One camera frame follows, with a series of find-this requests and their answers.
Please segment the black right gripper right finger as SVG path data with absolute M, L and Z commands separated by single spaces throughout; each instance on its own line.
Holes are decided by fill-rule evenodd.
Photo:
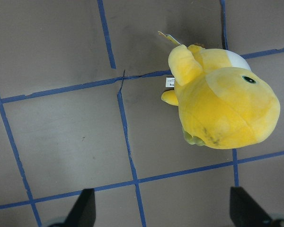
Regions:
M 243 187 L 231 187 L 229 214 L 236 227 L 269 227 L 273 222 Z

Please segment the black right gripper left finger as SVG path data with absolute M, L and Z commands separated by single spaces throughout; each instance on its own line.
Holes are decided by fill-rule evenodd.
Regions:
M 93 227 L 96 221 L 95 190 L 84 189 L 76 200 L 63 227 Z

